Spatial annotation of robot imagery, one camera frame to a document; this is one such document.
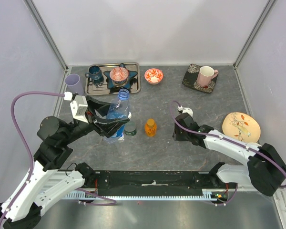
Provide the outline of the blue label water bottle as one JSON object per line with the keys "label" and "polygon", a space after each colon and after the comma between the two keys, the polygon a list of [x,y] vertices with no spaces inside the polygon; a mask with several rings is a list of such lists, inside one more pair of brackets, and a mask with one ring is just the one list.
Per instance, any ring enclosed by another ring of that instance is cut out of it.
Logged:
{"label": "blue label water bottle", "polygon": [[[128,118],[128,114],[130,112],[129,96],[130,93],[127,89],[120,89],[116,98],[111,102],[106,119]],[[123,133],[123,130],[124,125],[112,137],[104,137],[104,141],[109,144],[117,142],[118,138]]]}

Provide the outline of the orange juice bottle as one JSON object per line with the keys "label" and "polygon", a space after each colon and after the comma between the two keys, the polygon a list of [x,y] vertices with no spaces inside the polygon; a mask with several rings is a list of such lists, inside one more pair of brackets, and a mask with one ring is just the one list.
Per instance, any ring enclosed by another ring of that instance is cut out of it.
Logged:
{"label": "orange juice bottle", "polygon": [[157,124],[154,119],[148,119],[144,126],[145,133],[148,137],[153,137],[156,135]]}

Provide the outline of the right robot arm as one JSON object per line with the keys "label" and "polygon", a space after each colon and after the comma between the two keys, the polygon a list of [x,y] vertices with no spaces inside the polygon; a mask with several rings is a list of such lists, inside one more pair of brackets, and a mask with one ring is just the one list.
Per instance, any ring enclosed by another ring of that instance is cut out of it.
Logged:
{"label": "right robot arm", "polygon": [[239,162],[238,165],[219,163],[213,168],[208,180],[215,188],[224,183],[237,183],[254,187],[266,196],[286,188],[286,164],[270,144],[256,146],[232,139],[210,126],[199,126],[188,113],[174,118],[173,138],[214,150]]}

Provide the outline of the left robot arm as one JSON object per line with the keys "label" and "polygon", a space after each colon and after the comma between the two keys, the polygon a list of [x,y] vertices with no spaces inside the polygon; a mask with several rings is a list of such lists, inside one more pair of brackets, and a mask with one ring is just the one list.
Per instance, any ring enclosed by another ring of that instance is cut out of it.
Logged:
{"label": "left robot arm", "polygon": [[78,188],[93,186],[95,171],[86,163],[80,163],[61,181],[43,190],[73,152],[68,147],[70,143],[92,131],[111,137],[129,121],[128,117],[98,117],[97,114],[106,116],[109,113],[109,103],[70,92],[62,97],[71,102],[73,122],[67,123],[55,116],[43,119],[37,132],[42,143],[34,155],[29,155],[27,177],[5,202],[0,203],[0,229],[32,229],[64,196]]}

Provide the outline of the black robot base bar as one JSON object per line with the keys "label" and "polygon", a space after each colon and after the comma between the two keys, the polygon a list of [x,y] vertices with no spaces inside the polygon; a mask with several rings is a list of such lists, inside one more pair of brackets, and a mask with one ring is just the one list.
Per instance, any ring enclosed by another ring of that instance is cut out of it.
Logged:
{"label": "black robot base bar", "polygon": [[84,188],[105,196],[200,195],[203,189],[226,189],[208,172],[194,171],[97,171]]}

